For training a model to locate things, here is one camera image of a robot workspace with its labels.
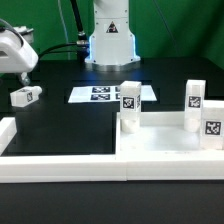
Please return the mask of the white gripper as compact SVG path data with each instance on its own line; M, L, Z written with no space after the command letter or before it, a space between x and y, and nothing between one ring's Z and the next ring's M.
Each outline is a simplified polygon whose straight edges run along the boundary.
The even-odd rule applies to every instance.
M0 33L0 73L21 73L21 84L28 86L30 78L27 72L32 71L37 62L38 55L23 37L11 31Z

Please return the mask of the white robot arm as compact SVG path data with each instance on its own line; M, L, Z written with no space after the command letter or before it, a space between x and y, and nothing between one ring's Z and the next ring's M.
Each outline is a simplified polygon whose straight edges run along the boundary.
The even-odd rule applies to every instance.
M129 0L93 0L94 31L90 37L83 29L77 1L70 0L78 41L67 43L84 50L85 67L98 71L125 71L140 63L135 35L129 28ZM30 84L31 72L47 51L40 55L9 23L0 18L0 73L14 73L23 86Z

